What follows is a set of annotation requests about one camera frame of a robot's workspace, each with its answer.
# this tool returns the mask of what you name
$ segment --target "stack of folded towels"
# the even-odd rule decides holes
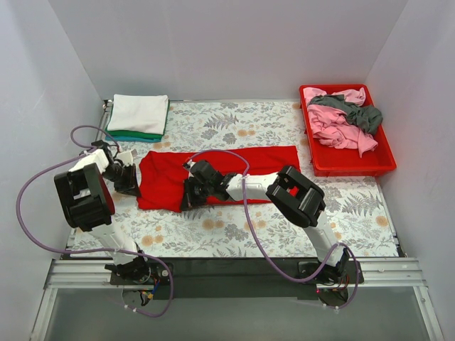
[[[160,142],[168,109],[167,96],[116,94],[107,132],[118,141]]]

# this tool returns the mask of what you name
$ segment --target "white wall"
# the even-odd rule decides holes
[[[455,3],[410,1],[367,85],[397,161],[382,185],[398,237],[455,340]]]
[[[363,82],[407,0],[50,0],[101,97],[297,98]]]
[[[21,231],[16,196],[34,173],[78,152],[69,132],[96,124],[102,103],[46,0],[0,0],[0,46],[0,335],[28,340],[52,254]],[[70,228],[51,175],[31,186],[23,212],[39,239],[65,246]]]

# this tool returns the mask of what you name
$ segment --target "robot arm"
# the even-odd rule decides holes
[[[125,151],[113,157],[105,142],[97,141],[92,145],[99,148],[67,173],[54,177],[65,218],[71,227],[91,234],[105,248],[141,252],[112,219],[114,203],[103,179],[113,181],[119,193],[140,196],[134,152]],[[120,252],[111,252],[111,257],[114,265],[107,269],[124,279],[143,281],[151,275],[144,257]]]
[[[223,175],[207,161],[183,166],[189,171],[190,177],[185,181],[182,210],[203,205],[210,195],[224,201],[243,199],[241,174]],[[327,222],[324,193],[320,187],[291,166],[283,167],[278,173],[247,175],[245,184],[247,199],[273,202],[291,223],[304,229],[318,260],[325,259],[337,239]],[[348,259],[347,250],[337,247],[326,262],[323,276],[338,281],[344,276]]]

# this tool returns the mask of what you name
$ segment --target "gray cloth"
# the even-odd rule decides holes
[[[343,94],[315,96],[309,102],[309,105],[311,104],[324,105],[345,112],[346,121],[349,124],[358,126],[365,133],[372,135],[376,134],[379,125],[382,123],[382,113],[373,105],[359,107],[357,104],[346,102]]]

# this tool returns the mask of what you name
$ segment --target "floral tablecloth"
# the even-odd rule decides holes
[[[316,178],[298,103],[171,103],[161,143],[123,142],[135,148],[139,164],[150,150],[200,151],[251,146],[297,146],[302,173],[325,191],[326,211],[336,238],[358,256],[397,256],[385,203],[374,178]],[[112,191],[114,216],[141,249],[154,256],[261,256],[251,237],[242,206],[204,207],[189,212],[139,210],[134,197]],[[250,205],[257,235],[270,256],[315,256],[304,231],[289,223],[273,204]],[[101,244],[76,231],[73,249]]]

